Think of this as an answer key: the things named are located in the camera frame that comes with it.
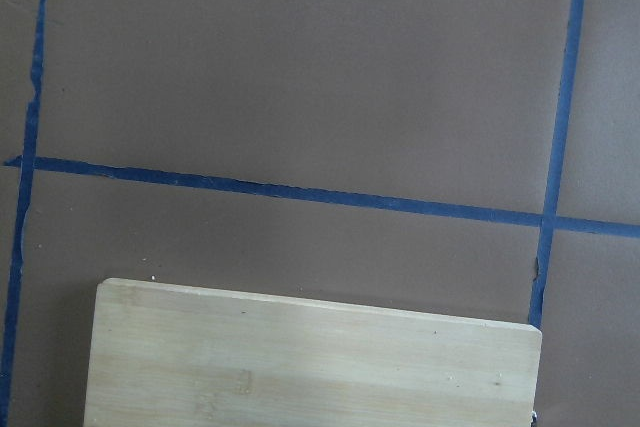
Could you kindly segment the wooden cutting board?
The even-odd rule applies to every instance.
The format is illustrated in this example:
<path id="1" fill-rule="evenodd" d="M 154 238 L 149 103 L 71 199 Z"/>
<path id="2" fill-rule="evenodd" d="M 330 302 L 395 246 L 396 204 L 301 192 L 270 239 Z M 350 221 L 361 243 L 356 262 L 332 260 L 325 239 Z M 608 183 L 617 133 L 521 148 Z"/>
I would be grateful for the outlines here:
<path id="1" fill-rule="evenodd" d="M 110 278 L 88 426 L 527 426 L 530 325 Z"/>

